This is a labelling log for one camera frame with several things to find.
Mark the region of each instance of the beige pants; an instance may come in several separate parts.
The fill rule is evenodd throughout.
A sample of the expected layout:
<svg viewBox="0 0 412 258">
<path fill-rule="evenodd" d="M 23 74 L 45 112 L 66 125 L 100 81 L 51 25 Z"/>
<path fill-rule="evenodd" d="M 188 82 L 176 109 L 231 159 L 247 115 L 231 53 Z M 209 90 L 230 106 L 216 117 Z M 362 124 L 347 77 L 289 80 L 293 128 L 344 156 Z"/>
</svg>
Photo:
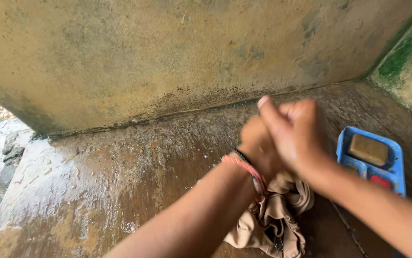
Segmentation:
<svg viewBox="0 0 412 258">
<path fill-rule="evenodd" d="M 278 173 L 268 192 L 263 201 L 251 203 L 224 241 L 236 248 L 258 247 L 275 258 L 299 258 L 305 253 L 306 241 L 293 216 L 313 206 L 314 193 L 289 173 Z"/>
</svg>

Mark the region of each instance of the fingers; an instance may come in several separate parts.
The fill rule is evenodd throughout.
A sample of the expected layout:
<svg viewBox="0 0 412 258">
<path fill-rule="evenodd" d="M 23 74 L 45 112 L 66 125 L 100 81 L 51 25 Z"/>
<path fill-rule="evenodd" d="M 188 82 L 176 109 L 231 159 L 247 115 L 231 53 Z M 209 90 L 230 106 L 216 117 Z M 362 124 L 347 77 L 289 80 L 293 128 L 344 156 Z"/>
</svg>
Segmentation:
<svg viewBox="0 0 412 258">
<path fill-rule="evenodd" d="M 263 123 L 275 140 L 291 129 L 289 121 L 279 113 L 269 96 L 262 97 L 257 106 L 259 107 Z"/>
</svg>

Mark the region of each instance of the concrete floor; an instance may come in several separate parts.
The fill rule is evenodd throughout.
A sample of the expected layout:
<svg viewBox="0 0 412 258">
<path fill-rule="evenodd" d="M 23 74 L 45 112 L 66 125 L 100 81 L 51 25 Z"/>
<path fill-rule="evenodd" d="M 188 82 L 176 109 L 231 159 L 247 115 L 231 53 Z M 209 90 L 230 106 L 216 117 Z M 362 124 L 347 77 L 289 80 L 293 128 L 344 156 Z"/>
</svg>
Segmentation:
<svg viewBox="0 0 412 258">
<path fill-rule="evenodd" d="M 398 141 L 412 197 L 408 110 L 385 93 L 354 82 L 275 100 L 305 97 L 318 99 L 326 109 L 332 147 L 347 125 Z M 255 113 L 255 103 L 247 102 L 109 132 L 31 141 L 0 206 L 0 257 L 101 257 L 194 187 L 237 145 L 240 128 Z M 342 212 L 370 257 L 389 254 L 389 245 Z M 297 220 L 308 239 L 307 257 L 363 257 L 328 200 L 317 196 L 312 210 Z M 214 254 L 262 256 L 258 249 L 239 250 L 226 243 Z"/>
</svg>

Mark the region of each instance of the black bracelet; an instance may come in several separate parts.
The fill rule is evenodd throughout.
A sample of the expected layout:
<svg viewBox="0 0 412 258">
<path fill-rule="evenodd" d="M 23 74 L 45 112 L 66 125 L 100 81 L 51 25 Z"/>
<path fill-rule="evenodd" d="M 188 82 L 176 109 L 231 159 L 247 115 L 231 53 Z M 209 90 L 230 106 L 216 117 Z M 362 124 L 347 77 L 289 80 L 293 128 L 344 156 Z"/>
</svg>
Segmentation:
<svg viewBox="0 0 412 258">
<path fill-rule="evenodd" d="M 232 151 L 233 151 L 234 153 L 236 153 L 243 161 L 249 163 L 249 165 L 252 166 L 252 163 L 249 161 L 249 159 L 246 157 L 246 155 L 244 155 L 242 152 L 240 152 L 240 151 L 239 151 L 237 148 L 235 148 L 235 147 L 232 147 L 231 149 L 232 149 Z"/>
</svg>

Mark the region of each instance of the brown soap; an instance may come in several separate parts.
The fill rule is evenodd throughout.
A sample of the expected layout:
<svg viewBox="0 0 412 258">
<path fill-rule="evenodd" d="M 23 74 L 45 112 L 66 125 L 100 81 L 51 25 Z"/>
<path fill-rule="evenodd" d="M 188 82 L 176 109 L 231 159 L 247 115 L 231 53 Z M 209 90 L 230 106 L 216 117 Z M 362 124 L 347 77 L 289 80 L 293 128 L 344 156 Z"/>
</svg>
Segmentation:
<svg viewBox="0 0 412 258">
<path fill-rule="evenodd" d="M 387 160 L 387 146 L 376 140 L 354 134 L 351 137 L 348 154 L 377 167 L 382 167 Z"/>
</svg>

